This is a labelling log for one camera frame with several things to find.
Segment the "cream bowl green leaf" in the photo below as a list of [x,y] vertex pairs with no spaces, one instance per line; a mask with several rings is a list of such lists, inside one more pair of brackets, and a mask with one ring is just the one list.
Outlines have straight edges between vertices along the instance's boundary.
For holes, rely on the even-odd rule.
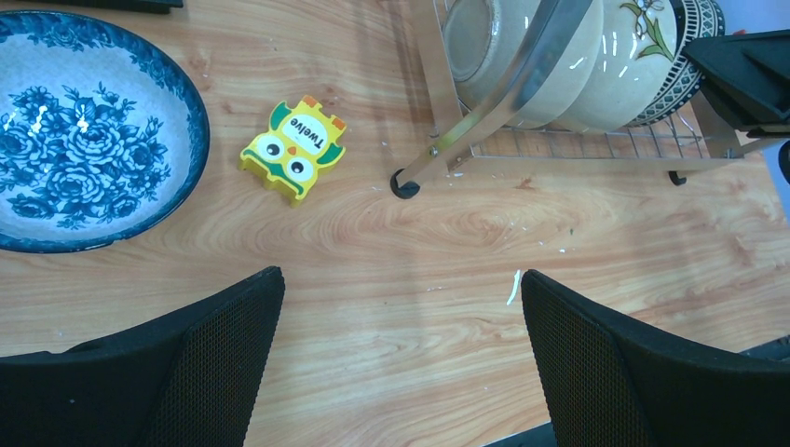
[[553,124],[576,133],[624,127],[655,98],[673,66],[677,30],[669,1],[605,1],[594,68]]

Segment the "white blue floral bowl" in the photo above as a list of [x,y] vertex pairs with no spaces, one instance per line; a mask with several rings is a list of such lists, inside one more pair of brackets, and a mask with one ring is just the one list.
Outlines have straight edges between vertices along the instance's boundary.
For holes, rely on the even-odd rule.
[[180,207],[209,158],[198,89],[164,51],[58,11],[1,15],[1,246],[90,251]]

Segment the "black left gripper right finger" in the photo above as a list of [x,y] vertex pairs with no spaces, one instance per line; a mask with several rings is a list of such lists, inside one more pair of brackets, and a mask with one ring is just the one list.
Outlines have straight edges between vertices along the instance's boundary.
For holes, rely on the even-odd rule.
[[537,270],[522,307],[560,446],[785,446],[789,365],[651,326]]

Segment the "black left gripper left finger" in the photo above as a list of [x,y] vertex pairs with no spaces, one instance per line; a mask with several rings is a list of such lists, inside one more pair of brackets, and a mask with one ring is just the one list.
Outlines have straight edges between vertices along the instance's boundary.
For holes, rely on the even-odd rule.
[[64,352],[2,358],[2,444],[242,445],[284,294],[270,266]]

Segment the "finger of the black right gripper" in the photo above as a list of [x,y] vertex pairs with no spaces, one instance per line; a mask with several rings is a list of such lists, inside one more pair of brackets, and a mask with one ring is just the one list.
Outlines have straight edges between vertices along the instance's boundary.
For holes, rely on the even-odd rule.
[[715,112],[749,137],[789,135],[789,31],[698,38],[682,54]]

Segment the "dark patterned rim bowl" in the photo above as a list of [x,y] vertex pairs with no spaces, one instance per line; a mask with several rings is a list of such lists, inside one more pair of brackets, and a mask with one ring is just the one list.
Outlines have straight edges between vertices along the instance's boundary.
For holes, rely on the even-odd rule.
[[652,103],[627,127],[652,125],[672,115],[700,89],[703,75],[682,54],[684,46],[698,38],[716,37],[726,31],[724,13],[716,1],[671,1],[677,41],[673,66]]

